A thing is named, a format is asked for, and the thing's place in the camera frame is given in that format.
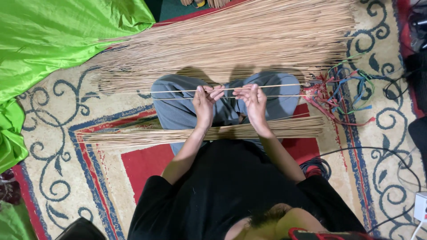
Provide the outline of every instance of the person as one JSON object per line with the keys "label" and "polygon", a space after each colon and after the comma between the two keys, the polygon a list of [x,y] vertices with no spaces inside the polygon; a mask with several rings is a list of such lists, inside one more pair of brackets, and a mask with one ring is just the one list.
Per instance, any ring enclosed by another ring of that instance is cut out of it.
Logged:
{"label": "person", "polygon": [[[298,95],[300,86],[259,86],[298,83],[277,72],[214,87],[179,75],[158,79],[152,97],[162,127],[194,130],[171,144],[175,157],[161,176],[146,181],[128,240],[282,239],[296,228],[366,233],[326,179],[305,177],[267,124],[292,116],[298,101],[267,96]],[[242,123],[259,139],[203,141],[211,126]]]}

